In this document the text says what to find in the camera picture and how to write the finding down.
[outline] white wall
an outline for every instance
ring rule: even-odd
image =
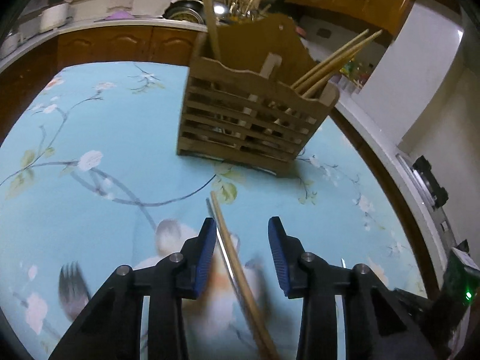
[[[300,20],[300,26],[307,32],[307,39],[303,44],[308,49],[310,56],[314,60],[323,61],[335,50],[342,47],[345,43],[351,41],[358,34],[356,32],[339,27],[327,21],[314,19],[313,17],[303,16]],[[317,35],[320,28],[330,30],[330,38],[322,38]],[[372,63],[377,66],[386,51],[386,47],[378,43],[371,43],[358,53],[357,60],[364,65]]]
[[[480,264],[480,78],[463,66],[447,101],[427,110],[431,124],[411,139],[412,158],[424,155],[448,191],[443,207],[455,237],[467,238]]]
[[[355,101],[399,145],[433,98],[460,44],[460,15],[417,0]]]

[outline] wooden basket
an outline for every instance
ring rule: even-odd
[[[331,84],[318,99],[303,99],[281,82],[196,57],[183,99],[177,154],[285,175],[338,98]]]

